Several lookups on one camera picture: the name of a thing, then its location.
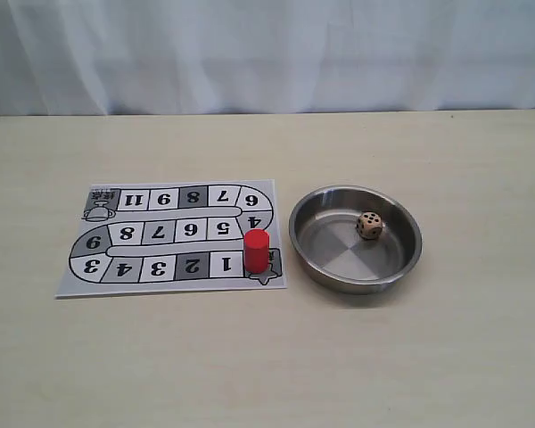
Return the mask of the red cylinder game piece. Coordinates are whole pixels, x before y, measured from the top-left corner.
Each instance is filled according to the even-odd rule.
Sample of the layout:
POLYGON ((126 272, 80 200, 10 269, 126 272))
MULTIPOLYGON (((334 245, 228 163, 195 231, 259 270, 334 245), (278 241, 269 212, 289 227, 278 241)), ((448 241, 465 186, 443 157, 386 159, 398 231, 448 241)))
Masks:
POLYGON ((243 264, 252 274, 259 274, 268 268, 269 262, 269 234, 254 228, 243 237, 243 264))

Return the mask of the wooden die with black pips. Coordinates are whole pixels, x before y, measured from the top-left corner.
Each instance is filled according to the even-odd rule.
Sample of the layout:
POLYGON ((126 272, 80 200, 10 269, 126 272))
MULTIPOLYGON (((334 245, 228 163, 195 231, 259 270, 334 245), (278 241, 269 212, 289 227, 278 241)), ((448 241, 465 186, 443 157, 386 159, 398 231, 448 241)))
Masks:
POLYGON ((383 231, 383 220, 376 212, 363 212, 358 217, 356 230, 362 239, 375 240, 383 231))

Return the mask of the stainless steel round bowl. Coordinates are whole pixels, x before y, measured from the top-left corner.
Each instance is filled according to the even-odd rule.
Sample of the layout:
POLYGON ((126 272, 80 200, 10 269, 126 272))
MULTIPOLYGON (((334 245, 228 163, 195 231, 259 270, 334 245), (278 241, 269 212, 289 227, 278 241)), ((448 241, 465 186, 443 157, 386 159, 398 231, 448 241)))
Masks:
POLYGON ((421 230, 402 204, 355 185, 330 185, 305 195, 292 210, 288 231, 304 271, 325 288, 347 294, 390 288, 414 268, 423 249, 421 230), (367 211, 383 220, 375 240, 362 239, 356 230, 367 211))

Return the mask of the grey numbered game board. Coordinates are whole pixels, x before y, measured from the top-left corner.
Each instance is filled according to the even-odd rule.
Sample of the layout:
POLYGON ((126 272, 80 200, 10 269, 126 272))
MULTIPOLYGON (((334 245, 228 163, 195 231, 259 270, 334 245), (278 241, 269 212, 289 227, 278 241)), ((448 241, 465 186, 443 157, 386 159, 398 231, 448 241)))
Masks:
POLYGON ((272 179, 99 184, 88 191, 56 298, 285 288, 272 179), (269 234, 259 274, 243 237, 269 234))

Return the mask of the white curtain backdrop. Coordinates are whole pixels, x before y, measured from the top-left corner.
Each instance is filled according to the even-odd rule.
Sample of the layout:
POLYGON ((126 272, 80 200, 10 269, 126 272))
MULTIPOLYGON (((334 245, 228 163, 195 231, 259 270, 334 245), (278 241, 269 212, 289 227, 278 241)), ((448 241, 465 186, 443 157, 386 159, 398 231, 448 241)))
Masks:
POLYGON ((535 109, 535 1, 0 1, 0 115, 535 109))

